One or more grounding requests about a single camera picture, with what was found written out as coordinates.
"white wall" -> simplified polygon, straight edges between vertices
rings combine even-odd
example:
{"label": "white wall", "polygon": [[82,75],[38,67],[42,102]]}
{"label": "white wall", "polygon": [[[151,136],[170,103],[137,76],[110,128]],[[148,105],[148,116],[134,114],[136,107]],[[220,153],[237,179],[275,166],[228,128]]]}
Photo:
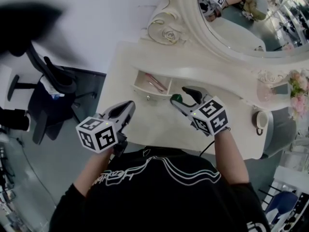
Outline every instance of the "white wall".
{"label": "white wall", "polygon": [[[14,0],[0,0],[6,3]],[[73,52],[85,63],[79,67],[106,73],[119,40],[136,42],[158,0],[35,0],[64,6],[57,27]],[[51,58],[56,64],[66,64]]]}

